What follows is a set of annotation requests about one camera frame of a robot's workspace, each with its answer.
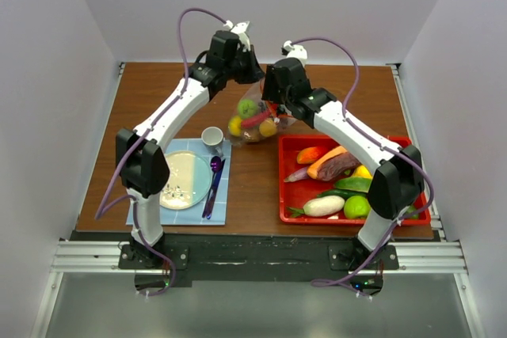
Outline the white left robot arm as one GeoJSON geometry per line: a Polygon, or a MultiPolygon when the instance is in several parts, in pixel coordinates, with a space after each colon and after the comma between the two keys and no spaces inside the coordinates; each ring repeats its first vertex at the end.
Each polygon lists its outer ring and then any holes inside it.
{"type": "Polygon", "coordinates": [[[156,268],[164,259],[157,245],[163,237],[159,194],[170,178],[164,153],[173,137],[197,111],[222,91],[227,82],[253,84],[264,76],[248,35],[248,22],[215,32],[204,62],[185,68],[176,89],[134,130],[116,134],[116,167],[131,200],[132,238],[141,244],[136,259],[156,268]]]}

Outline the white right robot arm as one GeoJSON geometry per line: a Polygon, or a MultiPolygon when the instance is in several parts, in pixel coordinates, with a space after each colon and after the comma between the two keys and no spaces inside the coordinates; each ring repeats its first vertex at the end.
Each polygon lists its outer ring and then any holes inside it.
{"type": "Polygon", "coordinates": [[[400,147],[360,122],[328,90],[312,88],[297,58],[285,58],[267,66],[262,98],[283,105],[292,116],[343,146],[373,175],[368,190],[372,207],[359,241],[353,249],[355,264],[372,268],[381,259],[395,220],[425,190],[421,153],[400,147]]]}

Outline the green lime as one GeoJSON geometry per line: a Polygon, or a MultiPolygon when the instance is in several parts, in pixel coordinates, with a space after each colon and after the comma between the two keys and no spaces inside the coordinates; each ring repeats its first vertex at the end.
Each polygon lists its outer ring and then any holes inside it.
{"type": "Polygon", "coordinates": [[[241,119],[246,120],[258,113],[257,102],[251,99],[242,99],[238,102],[237,113],[241,119]]]}

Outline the black grape bunch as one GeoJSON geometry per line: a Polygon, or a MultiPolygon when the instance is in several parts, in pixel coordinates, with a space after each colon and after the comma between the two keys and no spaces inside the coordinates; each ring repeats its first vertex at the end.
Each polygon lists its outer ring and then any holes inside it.
{"type": "Polygon", "coordinates": [[[264,115],[272,115],[273,114],[273,106],[266,101],[260,101],[258,104],[259,113],[264,115]]]}

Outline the yellow lemon toy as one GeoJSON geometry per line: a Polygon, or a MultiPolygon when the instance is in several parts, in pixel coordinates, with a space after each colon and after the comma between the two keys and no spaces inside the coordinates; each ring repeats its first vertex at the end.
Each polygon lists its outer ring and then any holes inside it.
{"type": "Polygon", "coordinates": [[[228,122],[228,132],[234,137],[240,137],[242,134],[242,119],[240,116],[233,116],[228,122]]]}

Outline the red chili pepper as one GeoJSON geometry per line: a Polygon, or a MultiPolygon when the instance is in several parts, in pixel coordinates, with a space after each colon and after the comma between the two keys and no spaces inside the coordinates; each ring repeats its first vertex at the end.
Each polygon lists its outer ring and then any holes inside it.
{"type": "Polygon", "coordinates": [[[242,129],[254,128],[254,127],[258,126],[263,120],[268,119],[270,116],[271,115],[266,115],[266,114],[262,115],[262,114],[258,113],[255,116],[251,116],[250,118],[244,119],[244,120],[242,120],[242,129]]]}

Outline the orange toy fruit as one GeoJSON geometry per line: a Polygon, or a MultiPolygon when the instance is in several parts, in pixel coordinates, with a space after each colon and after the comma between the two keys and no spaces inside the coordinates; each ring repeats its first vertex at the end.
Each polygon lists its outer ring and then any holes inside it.
{"type": "Polygon", "coordinates": [[[277,124],[275,120],[268,118],[259,124],[258,131],[262,137],[268,138],[277,133],[277,124]]]}

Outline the clear orange zip top bag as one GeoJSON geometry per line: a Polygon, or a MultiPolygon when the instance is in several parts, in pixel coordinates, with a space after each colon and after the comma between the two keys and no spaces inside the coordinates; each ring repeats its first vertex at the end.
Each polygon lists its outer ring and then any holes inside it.
{"type": "Polygon", "coordinates": [[[262,98],[264,81],[252,84],[234,107],[227,124],[227,139],[233,146],[270,139],[296,122],[282,104],[262,98]]]}

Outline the brown kiwi fruit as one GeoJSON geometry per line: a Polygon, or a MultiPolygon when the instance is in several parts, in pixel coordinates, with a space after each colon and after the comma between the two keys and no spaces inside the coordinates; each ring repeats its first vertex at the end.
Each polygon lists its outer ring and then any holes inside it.
{"type": "Polygon", "coordinates": [[[246,129],[242,132],[242,139],[246,143],[260,142],[261,134],[257,128],[246,129]]]}

